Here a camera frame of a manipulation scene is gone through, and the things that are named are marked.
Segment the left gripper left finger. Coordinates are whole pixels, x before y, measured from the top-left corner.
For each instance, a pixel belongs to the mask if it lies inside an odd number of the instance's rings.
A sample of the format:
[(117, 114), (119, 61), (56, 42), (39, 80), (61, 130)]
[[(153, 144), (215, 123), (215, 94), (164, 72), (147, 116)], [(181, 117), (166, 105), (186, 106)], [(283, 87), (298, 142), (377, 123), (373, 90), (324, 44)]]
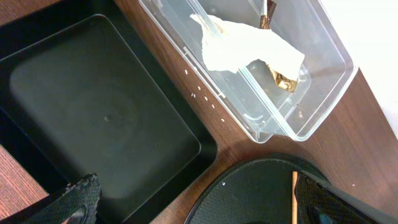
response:
[(24, 209), (21, 223), (96, 222), (101, 186), (96, 174), (88, 174), (64, 189)]

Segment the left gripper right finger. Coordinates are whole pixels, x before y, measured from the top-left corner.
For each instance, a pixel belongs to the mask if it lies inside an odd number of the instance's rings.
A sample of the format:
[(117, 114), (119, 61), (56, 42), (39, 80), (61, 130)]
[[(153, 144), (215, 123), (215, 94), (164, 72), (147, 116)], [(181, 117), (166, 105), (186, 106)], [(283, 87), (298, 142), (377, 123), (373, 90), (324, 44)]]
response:
[(305, 172), (297, 174), (294, 193), (300, 223), (377, 223), (377, 220), (345, 202)]

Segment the wooden chopstick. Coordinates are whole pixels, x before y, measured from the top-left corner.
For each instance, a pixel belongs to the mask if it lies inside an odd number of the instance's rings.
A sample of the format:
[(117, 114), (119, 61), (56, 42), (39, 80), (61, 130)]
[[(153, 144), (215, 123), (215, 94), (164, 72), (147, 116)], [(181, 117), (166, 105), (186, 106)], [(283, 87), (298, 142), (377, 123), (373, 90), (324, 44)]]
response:
[(295, 186), (297, 184), (298, 172), (292, 172), (292, 224), (297, 224), (297, 199), (295, 197)]

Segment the gold snack wrapper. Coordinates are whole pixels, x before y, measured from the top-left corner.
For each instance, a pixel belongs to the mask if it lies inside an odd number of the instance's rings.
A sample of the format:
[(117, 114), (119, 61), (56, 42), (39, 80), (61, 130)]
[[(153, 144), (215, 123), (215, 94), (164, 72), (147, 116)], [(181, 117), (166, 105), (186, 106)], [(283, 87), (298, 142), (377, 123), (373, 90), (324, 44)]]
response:
[[(262, 1), (262, 7), (261, 7), (261, 20), (260, 20), (260, 28), (261, 29), (266, 29), (270, 30), (271, 29), (271, 20), (272, 20), (272, 15), (275, 10), (276, 3), (274, 3), (272, 0), (263, 0)], [(267, 63), (266, 64), (270, 75), (273, 77), (275, 84), (289, 92), (294, 92), (296, 87), (297, 87), (297, 81), (295, 80), (290, 80), (286, 77), (284, 77), (282, 74), (276, 72), (271, 66)]]

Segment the white napkin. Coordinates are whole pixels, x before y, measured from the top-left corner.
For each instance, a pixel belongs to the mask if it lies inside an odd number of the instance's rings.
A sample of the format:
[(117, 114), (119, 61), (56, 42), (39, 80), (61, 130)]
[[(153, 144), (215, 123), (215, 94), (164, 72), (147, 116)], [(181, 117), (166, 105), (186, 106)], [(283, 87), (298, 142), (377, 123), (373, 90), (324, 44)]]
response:
[(202, 16), (191, 14), (190, 18), (202, 29), (202, 58), (209, 71), (237, 73), (251, 62), (261, 60), (284, 77), (298, 79), (305, 55), (275, 32), (209, 15), (220, 32), (217, 36)]

